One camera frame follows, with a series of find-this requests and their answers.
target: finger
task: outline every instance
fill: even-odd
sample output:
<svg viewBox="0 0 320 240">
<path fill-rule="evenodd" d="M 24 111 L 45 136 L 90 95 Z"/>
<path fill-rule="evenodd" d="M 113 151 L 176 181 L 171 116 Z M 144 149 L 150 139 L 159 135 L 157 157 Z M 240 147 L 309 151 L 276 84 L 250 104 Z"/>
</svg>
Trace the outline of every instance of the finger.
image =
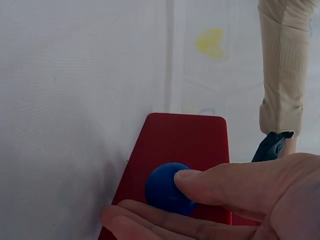
<svg viewBox="0 0 320 240">
<path fill-rule="evenodd" d="M 230 226 L 207 220 L 194 219 L 166 212 L 141 202 L 124 200 L 119 204 L 155 225 L 198 240 L 247 240 L 258 229 L 256 226 Z"/>
<path fill-rule="evenodd" d="M 238 216 L 243 217 L 245 219 L 258 221 L 258 222 L 262 222 L 266 217 L 266 215 L 264 213 L 248 211 L 248 210 L 237 208 L 234 206 L 224 205 L 223 208 L 229 210 L 230 212 L 232 212 L 235 215 L 238 215 Z"/>
<path fill-rule="evenodd" d="M 273 161 L 220 164 L 203 172 L 181 170 L 174 181 L 192 201 L 267 214 L 298 179 L 315 170 L 314 164 L 305 164 L 310 156 L 300 153 Z"/>
<path fill-rule="evenodd" d="M 111 225 L 112 225 L 112 219 L 114 219 L 117 216 L 124 216 L 126 218 L 129 218 L 129 219 L 135 221 L 136 223 L 138 223 L 141 226 L 143 226 L 144 228 L 150 230 L 151 232 L 153 232 L 154 234 L 156 234 L 157 236 L 161 237 L 164 240 L 171 240 L 171 239 L 194 240 L 191 237 L 186 237 L 181 234 L 172 232 L 168 229 L 164 229 L 161 226 L 158 226 L 158 225 L 148 221 L 147 219 L 144 219 L 142 216 L 139 216 L 139 215 L 137 215 L 137 214 L 125 209 L 125 208 L 122 208 L 120 206 L 115 206 L 115 205 L 108 206 L 103 210 L 103 212 L 100 216 L 100 222 L 104 227 L 106 227 L 107 229 L 110 230 Z"/>
<path fill-rule="evenodd" d="M 163 240 L 149 229 L 126 216 L 115 216 L 109 230 L 118 240 Z"/>
</svg>

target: palm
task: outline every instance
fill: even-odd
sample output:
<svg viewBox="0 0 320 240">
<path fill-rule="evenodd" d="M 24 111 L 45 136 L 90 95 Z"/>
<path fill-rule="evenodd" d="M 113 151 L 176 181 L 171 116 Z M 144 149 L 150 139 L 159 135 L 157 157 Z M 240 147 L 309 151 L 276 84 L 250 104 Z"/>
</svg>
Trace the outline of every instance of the palm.
<svg viewBox="0 0 320 240">
<path fill-rule="evenodd" d="M 107 207 L 101 222 L 119 240 L 320 239 L 320 212 L 315 214 L 320 208 L 318 156 L 296 154 L 273 162 L 224 164 L 196 178 L 175 181 L 190 199 L 223 205 L 261 225 L 193 219 L 133 200 Z"/>
</svg>

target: pant leg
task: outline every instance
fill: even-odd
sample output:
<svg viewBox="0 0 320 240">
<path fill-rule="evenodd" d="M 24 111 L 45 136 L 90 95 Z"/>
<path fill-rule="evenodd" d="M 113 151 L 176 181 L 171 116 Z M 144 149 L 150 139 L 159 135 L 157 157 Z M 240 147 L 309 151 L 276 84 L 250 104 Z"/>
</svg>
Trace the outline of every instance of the pant leg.
<svg viewBox="0 0 320 240">
<path fill-rule="evenodd" d="M 309 62 L 309 19 L 319 0 L 259 0 L 263 133 L 301 132 Z"/>
</svg>

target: white wall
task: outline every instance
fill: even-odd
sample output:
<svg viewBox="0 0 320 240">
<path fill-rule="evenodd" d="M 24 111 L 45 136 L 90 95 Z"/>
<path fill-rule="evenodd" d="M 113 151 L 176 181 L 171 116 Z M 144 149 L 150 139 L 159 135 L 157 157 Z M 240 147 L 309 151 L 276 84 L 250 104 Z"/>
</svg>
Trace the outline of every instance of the white wall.
<svg viewBox="0 0 320 240">
<path fill-rule="evenodd" d="M 97 239 L 147 114 L 165 107 L 166 4 L 0 2 L 0 239 Z"/>
<path fill-rule="evenodd" d="M 320 154 L 320 19 L 298 149 Z M 221 58 L 195 41 L 221 29 Z M 147 114 L 217 115 L 232 162 L 263 139 L 251 0 L 0 2 L 0 239 L 96 239 Z"/>
</svg>

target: blue ball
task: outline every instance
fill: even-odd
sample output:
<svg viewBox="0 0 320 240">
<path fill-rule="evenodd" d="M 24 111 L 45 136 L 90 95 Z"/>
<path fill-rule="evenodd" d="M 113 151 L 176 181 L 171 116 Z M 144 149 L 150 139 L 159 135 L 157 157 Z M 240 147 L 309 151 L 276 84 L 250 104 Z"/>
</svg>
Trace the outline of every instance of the blue ball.
<svg viewBox="0 0 320 240">
<path fill-rule="evenodd" d="M 146 202 L 158 209 L 180 215 L 189 215 L 196 203 L 188 199 L 174 181 L 176 172 L 190 169 L 188 166 L 170 162 L 157 167 L 145 184 Z"/>
</svg>

